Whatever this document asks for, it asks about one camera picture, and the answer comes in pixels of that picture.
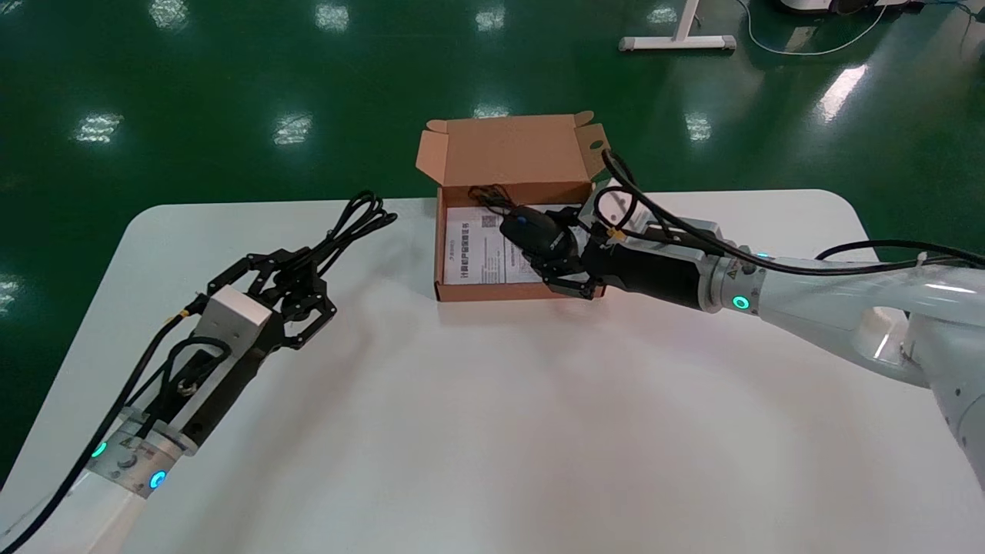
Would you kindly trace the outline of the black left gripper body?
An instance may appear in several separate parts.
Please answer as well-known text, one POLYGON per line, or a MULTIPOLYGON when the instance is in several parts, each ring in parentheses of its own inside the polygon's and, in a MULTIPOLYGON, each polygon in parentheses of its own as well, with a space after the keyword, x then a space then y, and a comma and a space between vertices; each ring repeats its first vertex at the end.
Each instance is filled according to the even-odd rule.
POLYGON ((292 293, 264 293, 254 299, 222 289, 212 297, 199 294, 187 306, 200 320, 144 383, 143 439, 155 432, 193 455, 269 355, 285 348, 281 304, 292 293))

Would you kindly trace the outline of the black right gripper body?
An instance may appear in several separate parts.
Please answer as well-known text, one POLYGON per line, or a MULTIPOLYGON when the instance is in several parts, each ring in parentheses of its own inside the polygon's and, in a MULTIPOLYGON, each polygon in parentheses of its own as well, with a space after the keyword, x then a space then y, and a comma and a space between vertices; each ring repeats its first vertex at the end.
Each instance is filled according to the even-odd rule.
POLYGON ((596 281, 696 311, 706 309, 706 255, 701 249, 658 243, 654 248, 588 243, 581 266, 596 281))

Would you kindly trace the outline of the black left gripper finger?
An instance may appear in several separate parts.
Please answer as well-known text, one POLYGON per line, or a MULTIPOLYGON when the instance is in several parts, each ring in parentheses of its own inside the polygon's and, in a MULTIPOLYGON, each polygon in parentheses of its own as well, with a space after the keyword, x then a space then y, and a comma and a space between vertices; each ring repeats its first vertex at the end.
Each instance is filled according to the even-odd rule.
POLYGON ((326 293, 306 291, 287 295, 281 304, 284 320, 284 340, 282 347, 300 350, 334 319, 337 309, 326 293), (306 325, 296 333, 289 331, 289 323, 301 322, 306 325))
POLYGON ((272 252, 270 255, 256 255, 256 253, 251 253, 251 255, 246 255, 225 270, 222 270, 211 281, 208 281, 204 294, 212 297, 212 295, 221 291, 222 288, 235 284, 235 282, 242 279, 247 273, 257 272, 257 276, 249 284, 246 295, 254 299, 263 298, 268 281, 271 280, 271 277, 276 272, 285 269, 292 257, 292 252, 272 252))

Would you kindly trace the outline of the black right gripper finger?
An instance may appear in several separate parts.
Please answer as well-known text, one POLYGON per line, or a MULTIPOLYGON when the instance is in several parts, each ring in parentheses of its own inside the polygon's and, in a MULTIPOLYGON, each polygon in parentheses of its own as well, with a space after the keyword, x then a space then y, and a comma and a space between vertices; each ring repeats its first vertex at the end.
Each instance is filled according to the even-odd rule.
POLYGON ((543 284, 557 295, 576 299, 598 299, 605 294, 605 284, 591 276, 576 257, 566 259, 531 258, 531 268, 543 284))
POLYGON ((579 206, 564 206, 557 210, 551 210, 551 218, 557 225, 571 229, 580 229, 587 235, 592 234, 591 225, 587 225, 580 218, 581 208, 579 206))

